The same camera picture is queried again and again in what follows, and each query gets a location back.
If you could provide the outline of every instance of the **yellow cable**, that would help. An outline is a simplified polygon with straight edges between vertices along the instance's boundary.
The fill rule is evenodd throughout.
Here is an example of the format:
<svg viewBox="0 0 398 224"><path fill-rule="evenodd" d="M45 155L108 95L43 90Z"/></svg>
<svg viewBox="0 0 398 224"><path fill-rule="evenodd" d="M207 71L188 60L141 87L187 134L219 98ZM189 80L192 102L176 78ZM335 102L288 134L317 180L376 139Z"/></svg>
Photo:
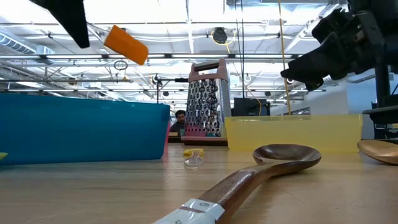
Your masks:
<svg viewBox="0 0 398 224"><path fill-rule="evenodd" d="M286 70L286 65L285 65L285 44L284 44L284 31L282 27L282 6L280 5L281 0L278 0L278 5L279 5L279 26L280 26L280 40L282 44L282 62L284 64L284 70ZM289 89L287 88L287 79L285 78L285 91L286 91L286 100L287 100L287 108L289 111L289 115L292 115L292 110L290 108L290 96L289 96Z"/></svg>

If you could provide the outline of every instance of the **metal pole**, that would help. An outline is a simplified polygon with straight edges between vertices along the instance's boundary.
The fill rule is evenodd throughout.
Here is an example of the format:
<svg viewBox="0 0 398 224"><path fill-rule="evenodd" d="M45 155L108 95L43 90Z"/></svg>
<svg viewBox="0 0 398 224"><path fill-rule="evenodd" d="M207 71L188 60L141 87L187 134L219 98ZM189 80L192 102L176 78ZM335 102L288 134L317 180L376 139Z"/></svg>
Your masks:
<svg viewBox="0 0 398 224"><path fill-rule="evenodd" d="M374 71L376 75L377 107L382 108L384 106L384 97L391 94L388 65L379 65L374 68Z"/></svg>

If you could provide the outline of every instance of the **orange sponge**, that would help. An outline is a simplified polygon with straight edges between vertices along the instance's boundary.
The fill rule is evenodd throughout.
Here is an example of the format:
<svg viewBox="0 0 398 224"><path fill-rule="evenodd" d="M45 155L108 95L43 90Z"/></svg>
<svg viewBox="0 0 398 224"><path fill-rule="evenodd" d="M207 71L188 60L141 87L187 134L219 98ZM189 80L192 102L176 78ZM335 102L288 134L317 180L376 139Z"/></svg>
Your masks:
<svg viewBox="0 0 398 224"><path fill-rule="evenodd" d="M104 45L139 65L143 65L148 58L147 46L116 25L113 25Z"/></svg>

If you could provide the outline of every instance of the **box grater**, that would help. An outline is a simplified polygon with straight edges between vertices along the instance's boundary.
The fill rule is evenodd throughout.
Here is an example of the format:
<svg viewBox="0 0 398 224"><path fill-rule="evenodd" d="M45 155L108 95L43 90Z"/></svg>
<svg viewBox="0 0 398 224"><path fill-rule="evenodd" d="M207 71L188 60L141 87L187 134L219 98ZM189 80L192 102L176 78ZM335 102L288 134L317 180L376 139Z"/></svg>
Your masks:
<svg viewBox="0 0 398 224"><path fill-rule="evenodd" d="M217 68L216 73L199 74ZM225 59L193 64L188 78L185 136L226 137L225 117L231 116Z"/></svg>

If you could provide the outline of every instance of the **yellow object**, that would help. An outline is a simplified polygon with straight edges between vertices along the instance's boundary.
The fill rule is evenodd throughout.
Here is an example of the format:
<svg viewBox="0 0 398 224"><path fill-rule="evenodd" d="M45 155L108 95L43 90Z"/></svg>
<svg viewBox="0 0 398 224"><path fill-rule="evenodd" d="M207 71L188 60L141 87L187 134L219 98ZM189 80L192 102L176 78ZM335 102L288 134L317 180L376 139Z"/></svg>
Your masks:
<svg viewBox="0 0 398 224"><path fill-rule="evenodd" d="M4 159L7 155L8 153L0 152L0 160Z"/></svg>
<svg viewBox="0 0 398 224"><path fill-rule="evenodd" d="M113 25L104 45L139 65L148 58L148 48L116 25Z"/></svg>
<svg viewBox="0 0 398 224"><path fill-rule="evenodd" d="M184 156L192 156L194 152L199 153L199 156L203 156L205 154L203 149L186 149L184 150Z"/></svg>
<svg viewBox="0 0 398 224"><path fill-rule="evenodd" d="M361 114L226 118L228 147L253 151L268 144L301 144L320 152L358 152Z"/></svg>

